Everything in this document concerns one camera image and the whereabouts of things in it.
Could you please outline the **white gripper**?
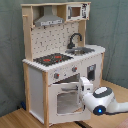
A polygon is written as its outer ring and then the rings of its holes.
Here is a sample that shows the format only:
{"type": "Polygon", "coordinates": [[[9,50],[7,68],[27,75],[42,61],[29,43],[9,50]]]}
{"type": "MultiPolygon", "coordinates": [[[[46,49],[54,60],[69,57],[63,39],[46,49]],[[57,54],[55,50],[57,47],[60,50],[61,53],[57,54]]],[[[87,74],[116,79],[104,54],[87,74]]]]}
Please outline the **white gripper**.
{"type": "Polygon", "coordinates": [[[93,92],[93,84],[86,77],[81,77],[79,79],[79,84],[79,99],[82,103],[85,103],[85,98],[93,92]]]}

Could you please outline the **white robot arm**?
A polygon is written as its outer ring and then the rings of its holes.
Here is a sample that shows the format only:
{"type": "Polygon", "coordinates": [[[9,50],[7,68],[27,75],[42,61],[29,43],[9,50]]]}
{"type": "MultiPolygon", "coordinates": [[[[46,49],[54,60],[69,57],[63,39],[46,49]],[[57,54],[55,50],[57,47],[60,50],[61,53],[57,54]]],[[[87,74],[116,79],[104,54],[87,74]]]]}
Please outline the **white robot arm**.
{"type": "Polygon", "coordinates": [[[118,103],[111,88],[99,87],[93,90],[93,84],[86,77],[81,77],[79,83],[80,100],[93,114],[100,116],[128,112],[128,102],[118,103]]]}

